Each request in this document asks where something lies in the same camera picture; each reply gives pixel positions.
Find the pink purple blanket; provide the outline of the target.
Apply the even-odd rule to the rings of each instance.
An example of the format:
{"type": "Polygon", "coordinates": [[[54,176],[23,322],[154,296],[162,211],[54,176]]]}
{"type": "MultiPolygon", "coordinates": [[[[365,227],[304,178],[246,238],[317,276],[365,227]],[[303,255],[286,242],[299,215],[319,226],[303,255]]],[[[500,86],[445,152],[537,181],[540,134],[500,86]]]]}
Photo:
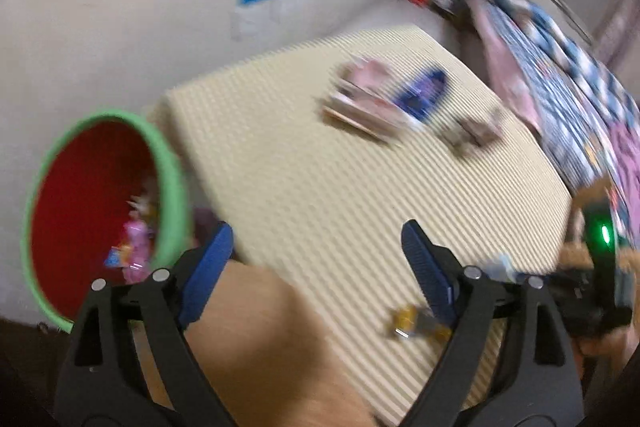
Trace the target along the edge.
{"type": "Polygon", "coordinates": [[[620,186],[629,216],[631,244],[639,248],[639,135],[623,122],[610,128],[610,140],[617,159],[620,186]]]}

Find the blue oreo wrapper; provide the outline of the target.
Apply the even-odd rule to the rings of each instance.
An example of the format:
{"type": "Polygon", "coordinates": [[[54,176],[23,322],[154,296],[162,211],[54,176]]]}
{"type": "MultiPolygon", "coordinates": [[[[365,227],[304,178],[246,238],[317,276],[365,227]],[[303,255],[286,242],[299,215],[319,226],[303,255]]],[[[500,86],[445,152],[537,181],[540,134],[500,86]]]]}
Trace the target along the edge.
{"type": "Polygon", "coordinates": [[[448,77],[442,69],[424,70],[403,87],[394,103],[411,118],[423,124],[434,113],[448,88],[448,77]]]}

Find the trash inside bin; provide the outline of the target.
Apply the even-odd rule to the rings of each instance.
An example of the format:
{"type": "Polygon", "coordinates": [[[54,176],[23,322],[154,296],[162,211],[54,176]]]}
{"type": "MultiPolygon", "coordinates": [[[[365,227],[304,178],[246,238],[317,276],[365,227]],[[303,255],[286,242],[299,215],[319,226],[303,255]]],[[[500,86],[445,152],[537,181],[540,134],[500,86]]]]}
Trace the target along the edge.
{"type": "Polygon", "coordinates": [[[103,262],[105,268],[119,271],[126,284],[143,282],[151,273],[159,203],[157,179],[152,176],[143,182],[138,194],[127,200],[128,220],[103,262]]]}

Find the bed with pink sheet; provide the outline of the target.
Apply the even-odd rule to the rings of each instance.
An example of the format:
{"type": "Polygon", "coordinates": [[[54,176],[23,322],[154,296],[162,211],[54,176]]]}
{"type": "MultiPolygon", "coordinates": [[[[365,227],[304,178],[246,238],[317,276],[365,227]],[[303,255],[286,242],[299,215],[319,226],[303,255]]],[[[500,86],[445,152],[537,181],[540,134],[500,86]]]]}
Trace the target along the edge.
{"type": "Polygon", "coordinates": [[[487,0],[466,0],[480,44],[465,57],[504,106],[535,135],[570,191],[590,179],[582,109],[566,79],[527,41],[521,28],[487,0]]]}

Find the blue plaid quilt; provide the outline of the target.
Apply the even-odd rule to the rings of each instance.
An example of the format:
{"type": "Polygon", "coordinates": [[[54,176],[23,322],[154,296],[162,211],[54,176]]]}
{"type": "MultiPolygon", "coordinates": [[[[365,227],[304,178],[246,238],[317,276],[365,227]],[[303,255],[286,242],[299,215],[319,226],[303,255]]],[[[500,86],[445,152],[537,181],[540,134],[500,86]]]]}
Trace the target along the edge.
{"type": "Polygon", "coordinates": [[[610,176],[620,186],[617,159],[610,140],[610,128],[623,122],[639,134],[639,107],[629,92],[606,66],[564,34],[552,17],[528,0],[487,0],[511,17],[526,39],[542,52],[566,79],[582,109],[584,158],[593,181],[610,176]]]}

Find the pink cream snack box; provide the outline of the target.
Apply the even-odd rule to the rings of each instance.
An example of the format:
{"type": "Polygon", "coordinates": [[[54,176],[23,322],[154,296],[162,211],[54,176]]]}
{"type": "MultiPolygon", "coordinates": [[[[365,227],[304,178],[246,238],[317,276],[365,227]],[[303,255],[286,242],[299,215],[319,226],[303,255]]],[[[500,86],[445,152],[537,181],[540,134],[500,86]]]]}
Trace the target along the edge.
{"type": "Polygon", "coordinates": [[[326,116],[385,143],[422,129],[422,124],[398,105],[360,89],[335,89],[321,102],[321,107],[326,116]]]}

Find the tan plush sleeve right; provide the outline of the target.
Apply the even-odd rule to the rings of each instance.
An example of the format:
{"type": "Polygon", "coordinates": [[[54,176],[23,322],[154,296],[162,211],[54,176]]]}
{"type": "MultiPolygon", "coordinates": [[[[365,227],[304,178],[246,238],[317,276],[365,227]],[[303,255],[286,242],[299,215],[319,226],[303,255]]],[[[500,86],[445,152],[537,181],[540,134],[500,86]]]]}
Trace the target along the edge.
{"type": "Polygon", "coordinates": [[[620,327],[602,337],[573,340],[585,411],[594,408],[620,377],[639,343],[634,326],[620,327]]]}

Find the yellow checkered tablecloth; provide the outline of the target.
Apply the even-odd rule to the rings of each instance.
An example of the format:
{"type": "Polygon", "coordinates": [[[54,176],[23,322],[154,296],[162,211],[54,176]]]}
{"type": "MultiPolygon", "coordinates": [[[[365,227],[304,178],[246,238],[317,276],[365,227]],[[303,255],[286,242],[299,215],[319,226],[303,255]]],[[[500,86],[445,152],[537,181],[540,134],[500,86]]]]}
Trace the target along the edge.
{"type": "Polygon", "coordinates": [[[469,159],[439,140],[459,116],[500,104],[457,57],[413,25],[355,32],[264,54],[166,92],[149,120],[232,226],[239,256],[296,286],[374,416],[395,426],[439,351],[386,334],[393,309],[422,303],[400,247],[416,220],[466,265],[507,255],[525,272],[554,268],[570,193],[513,115],[502,140],[469,159]],[[445,100],[424,126],[385,144],[321,114],[337,71],[372,57],[394,93],[444,70],[445,100]]]}

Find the small pink wrapper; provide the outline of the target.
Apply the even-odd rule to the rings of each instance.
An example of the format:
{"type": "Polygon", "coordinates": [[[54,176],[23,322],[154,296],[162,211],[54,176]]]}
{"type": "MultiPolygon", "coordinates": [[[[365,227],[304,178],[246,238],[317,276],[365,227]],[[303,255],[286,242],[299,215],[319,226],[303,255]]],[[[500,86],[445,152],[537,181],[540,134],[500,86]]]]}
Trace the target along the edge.
{"type": "Polygon", "coordinates": [[[392,80],[392,73],[385,64],[375,58],[356,56],[338,69],[337,78],[352,89],[381,95],[392,80]]]}

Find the green rimmed red trash bin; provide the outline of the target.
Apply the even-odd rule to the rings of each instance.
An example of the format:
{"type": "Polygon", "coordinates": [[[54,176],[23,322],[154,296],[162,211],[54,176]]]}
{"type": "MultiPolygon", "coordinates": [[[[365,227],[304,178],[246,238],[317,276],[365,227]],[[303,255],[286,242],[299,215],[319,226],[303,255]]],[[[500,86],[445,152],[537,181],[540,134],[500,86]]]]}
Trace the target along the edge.
{"type": "Polygon", "coordinates": [[[25,282],[48,321],[70,332],[93,280],[122,276],[104,265],[125,235],[128,202],[157,186],[151,265],[170,267],[188,246],[191,217],[180,161],[143,117],[107,109],[76,122],[47,153],[25,207],[25,282]]]}

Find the paper ball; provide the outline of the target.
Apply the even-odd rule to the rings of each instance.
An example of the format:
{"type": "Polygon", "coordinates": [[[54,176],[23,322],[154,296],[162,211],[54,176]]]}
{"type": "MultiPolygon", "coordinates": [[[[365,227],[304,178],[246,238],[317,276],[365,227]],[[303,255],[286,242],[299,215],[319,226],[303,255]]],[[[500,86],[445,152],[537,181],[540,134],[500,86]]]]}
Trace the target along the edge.
{"type": "Polygon", "coordinates": [[[495,107],[486,119],[457,117],[442,128],[438,137],[457,158],[471,158],[502,140],[505,119],[501,107],[495,107]]]}

